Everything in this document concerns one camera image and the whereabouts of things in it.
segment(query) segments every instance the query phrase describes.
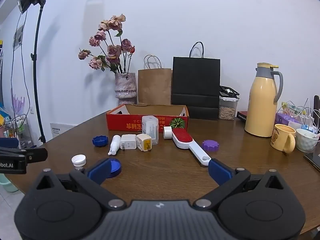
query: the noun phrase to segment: yellow thermos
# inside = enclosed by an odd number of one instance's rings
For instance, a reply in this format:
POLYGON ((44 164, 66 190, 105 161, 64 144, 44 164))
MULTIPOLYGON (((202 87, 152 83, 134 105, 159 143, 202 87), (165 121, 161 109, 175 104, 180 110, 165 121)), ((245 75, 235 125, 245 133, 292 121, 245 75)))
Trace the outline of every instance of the yellow thermos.
POLYGON ((277 111, 277 102, 283 88, 283 76, 279 71, 273 71, 279 66, 269 63, 258 63, 257 74, 249 95, 247 120, 244 129, 253 135, 271 137, 277 111), (274 75, 280 78, 277 91, 274 75))

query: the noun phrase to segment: mug handle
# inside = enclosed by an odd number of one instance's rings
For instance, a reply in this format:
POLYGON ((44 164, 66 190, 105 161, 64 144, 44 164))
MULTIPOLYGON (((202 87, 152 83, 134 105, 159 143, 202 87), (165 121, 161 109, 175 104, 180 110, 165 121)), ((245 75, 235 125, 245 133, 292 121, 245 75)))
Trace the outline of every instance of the mug handle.
POLYGON ((294 139, 294 136, 291 133, 289 133, 287 140, 288 139, 290 140, 289 147, 284 148, 283 151, 289 154, 293 152, 294 147, 296 146, 296 140, 294 139))

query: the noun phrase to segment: white cup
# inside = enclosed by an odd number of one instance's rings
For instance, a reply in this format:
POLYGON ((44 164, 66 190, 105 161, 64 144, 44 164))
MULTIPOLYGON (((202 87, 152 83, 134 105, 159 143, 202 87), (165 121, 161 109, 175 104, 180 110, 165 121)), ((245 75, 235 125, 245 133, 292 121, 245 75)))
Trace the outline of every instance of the white cup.
POLYGON ((296 131, 296 147, 304 153, 313 153, 318 142, 318 138, 313 138, 315 134, 304 129, 296 131))

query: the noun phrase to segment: gray handle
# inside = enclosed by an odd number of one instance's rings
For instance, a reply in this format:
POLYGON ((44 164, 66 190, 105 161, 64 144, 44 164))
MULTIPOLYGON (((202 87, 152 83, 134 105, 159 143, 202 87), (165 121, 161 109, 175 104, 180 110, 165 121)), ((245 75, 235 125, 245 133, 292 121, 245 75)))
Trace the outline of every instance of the gray handle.
POLYGON ((279 71, 271 71, 271 74, 272 75, 278 75, 279 78, 280 78, 280 85, 279 85, 279 90, 278 90, 278 94, 276 95, 275 97, 275 100, 273 100, 274 103, 278 102, 280 96, 281 96, 281 93, 282 93, 282 89, 283 89, 283 76, 282 76, 282 73, 279 72, 279 71))

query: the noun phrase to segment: bear print mug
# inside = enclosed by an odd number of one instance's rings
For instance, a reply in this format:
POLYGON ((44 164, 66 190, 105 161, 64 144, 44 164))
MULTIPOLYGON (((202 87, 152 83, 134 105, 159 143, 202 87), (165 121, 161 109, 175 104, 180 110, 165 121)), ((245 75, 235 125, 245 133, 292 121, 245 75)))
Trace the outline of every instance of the bear print mug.
POLYGON ((284 124, 276 124, 273 129, 270 144, 274 149, 285 153, 292 153, 296 146, 295 134, 296 130, 292 127, 284 124))

